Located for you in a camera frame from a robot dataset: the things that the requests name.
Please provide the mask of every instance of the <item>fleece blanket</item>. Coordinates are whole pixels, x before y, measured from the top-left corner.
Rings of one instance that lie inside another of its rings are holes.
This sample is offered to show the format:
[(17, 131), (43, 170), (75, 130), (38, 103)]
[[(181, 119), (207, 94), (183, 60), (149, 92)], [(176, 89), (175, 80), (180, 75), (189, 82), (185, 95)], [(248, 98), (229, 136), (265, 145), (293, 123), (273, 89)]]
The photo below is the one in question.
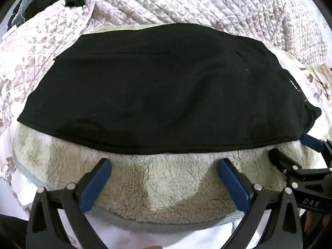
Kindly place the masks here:
[(52, 66), (77, 38), (101, 25), (197, 23), (278, 46), (303, 63), (322, 64), (327, 45), (301, 0), (60, 0), (0, 44), (0, 135)]
[[(95, 32), (110, 29), (100, 27)], [(305, 67), (292, 55), (266, 46), (294, 76), (310, 103), (322, 109), (309, 134), (330, 138), (332, 115), (328, 98), (310, 82), (303, 73)], [(37, 186), (59, 189), (68, 182), (77, 182), (102, 157), (109, 158), (112, 175), (91, 215), (124, 229), (172, 233), (222, 225), (243, 216), (236, 211), (218, 177), (216, 161), (219, 158), (228, 157), (251, 182), (281, 190), (285, 186), (283, 175), (268, 160), (268, 151), (273, 147), (304, 168), (321, 159), (320, 154), (303, 147), (299, 141), (226, 153), (119, 155), (79, 146), (19, 125), (14, 138), (14, 162)]]

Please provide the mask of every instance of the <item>blue rubber pad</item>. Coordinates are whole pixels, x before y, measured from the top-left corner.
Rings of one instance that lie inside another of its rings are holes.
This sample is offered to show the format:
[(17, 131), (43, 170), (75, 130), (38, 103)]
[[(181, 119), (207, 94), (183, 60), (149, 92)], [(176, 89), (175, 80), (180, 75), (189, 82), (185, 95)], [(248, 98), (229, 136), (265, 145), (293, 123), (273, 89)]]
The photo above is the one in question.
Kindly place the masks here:
[(315, 150), (316, 152), (323, 152), (324, 151), (324, 145), (323, 142), (320, 141), (319, 139), (316, 139), (312, 136), (309, 136), (307, 134), (303, 134), (301, 137), (301, 143), (304, 146), (307, 146), (313, 150)]
[(79, 209), (82, 213), (92, 209), (92, 206), (96, 202), (101, 190), (106, 184), (108, 178), (111, 176), (111, 172), (112, 164), (110, 160), (106, 160), (80, 195)]
[(218, 173), (236, 208), (246, 214), (250, 209), (249, 194), (223, 159), (218, 163)]

